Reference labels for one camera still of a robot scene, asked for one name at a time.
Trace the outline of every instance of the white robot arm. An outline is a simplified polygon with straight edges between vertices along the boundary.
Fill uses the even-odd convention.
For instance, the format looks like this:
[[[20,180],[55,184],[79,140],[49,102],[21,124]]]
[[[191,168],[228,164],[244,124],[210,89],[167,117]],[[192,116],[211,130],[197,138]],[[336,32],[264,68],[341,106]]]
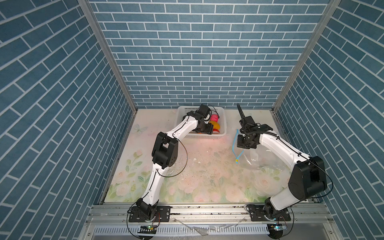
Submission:
[[[303,201],[327,188],[324,162],[320,157],[311,157],[281,139],[273,129],[256,124],[251,116],[245,117],[238,104],[242,126],[237,137],[237,147],[250,149],[261,144],[275,153],[292,171],[288,187],[266,199],[264,212],[268,219],[275,219],[285,209]],[[208,123],[211,110],[201,105],[198,110],[187,113],[184,120],[167,133],[160,132],[152,151],[153,169],[144,195],[136,202],[143,220],[152,220],[159,201],[164,175],[177,159],[178,141],[190,131],[212,134],[213,126]]]
[[[280,138],[270,126],[255,123],[251,116],[245,117],[239,104],[237,108],[242,126],[242,134],[237,136],[237,147],[250,149],[261,144],[283,160],[292,171],[288,187],[265,200],[264,213],[268,219],[278,218],[287,207],[326,190],[324,161],[320,157],[301,152]]]
[[[154,164],[151,177],[144,195],[136,202],[143,220],[151,220],[155,216],[163,176],[177,159],[179,141],[191,131],[212,134],[213,125],[209,123],[211,112],[207,105],[202,104],[196,111],[187,113],[174,129],[157,135],[152,150]]]

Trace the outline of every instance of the red object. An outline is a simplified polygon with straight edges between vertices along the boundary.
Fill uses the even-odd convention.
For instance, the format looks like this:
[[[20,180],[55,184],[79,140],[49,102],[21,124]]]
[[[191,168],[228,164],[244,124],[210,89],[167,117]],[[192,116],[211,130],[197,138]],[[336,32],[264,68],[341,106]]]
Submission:
[[[218,121],[218,116],[216,114],[213,114],[211,116],[211,121],[217,122]]]

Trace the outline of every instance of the floral mat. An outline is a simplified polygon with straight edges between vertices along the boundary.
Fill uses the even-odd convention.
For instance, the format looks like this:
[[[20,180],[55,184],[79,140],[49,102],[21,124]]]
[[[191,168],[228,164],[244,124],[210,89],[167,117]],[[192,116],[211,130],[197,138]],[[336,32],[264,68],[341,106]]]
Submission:
[[[244,110],[244,113],[277,131],[268,110]],[[236,164],[232,144],[236,129],[240,129],[240,117],[237,110],[225,110],[225,114],[227,134],[222,138],[182,140],[188,151],[187,166],[182,174],[164,179],[160,202],[264,202],[287,186],[290,172],[281,160],[277,167],[259,168],[260,165],[250,161],[249,150],[245,150]],[[151,175],[155,138],[159,132],[174,127],[175,117],[176,110],[172,109],[138,111],[105,202],[135,202],[143,195]],[[241,151],[235,146],[236,154]],[[264,162],[273,154],[261,145],[257,151]],[[180,144],[178,160],[167,175],[178,173],[185,161],[185,150]]]

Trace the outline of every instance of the white basket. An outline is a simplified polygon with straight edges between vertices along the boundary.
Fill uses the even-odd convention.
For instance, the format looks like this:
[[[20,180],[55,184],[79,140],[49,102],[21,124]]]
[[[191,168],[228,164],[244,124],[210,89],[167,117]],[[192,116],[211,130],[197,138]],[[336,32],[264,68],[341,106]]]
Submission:
[[[190,111],[195,111],[199,108],[199,106],[180,106],[177,109],[176,113],[176,120],[175,125],[176,127],[181,121],[183,121],[183,117]],[[212,135],[204,134],[204,133],[197,133],[197,132],[190,132],[185,137],[188,138],[207,138],[207,139],[219,139],[225,134],[227,134],[227,121],[225,119],[225,112],[224,109],[221,107],[215,107],[217,113],[219,114],[220,118],[218,119],[217,123],[220,125],[220,133],[213,132]]]

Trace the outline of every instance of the blue brick wall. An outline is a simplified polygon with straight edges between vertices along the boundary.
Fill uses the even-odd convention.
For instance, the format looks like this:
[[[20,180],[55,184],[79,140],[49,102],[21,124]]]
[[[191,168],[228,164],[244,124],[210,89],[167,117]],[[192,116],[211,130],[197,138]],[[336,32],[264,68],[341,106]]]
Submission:
[[[328,0],[97,0],[139,108],[271,108]]]
[[[76,0],[0,1],[0,239],[72,239],[132,111]]]
[[[324,200],[345,239],[384,233],[384,1],[342,0],[278,115],[326,161]]]

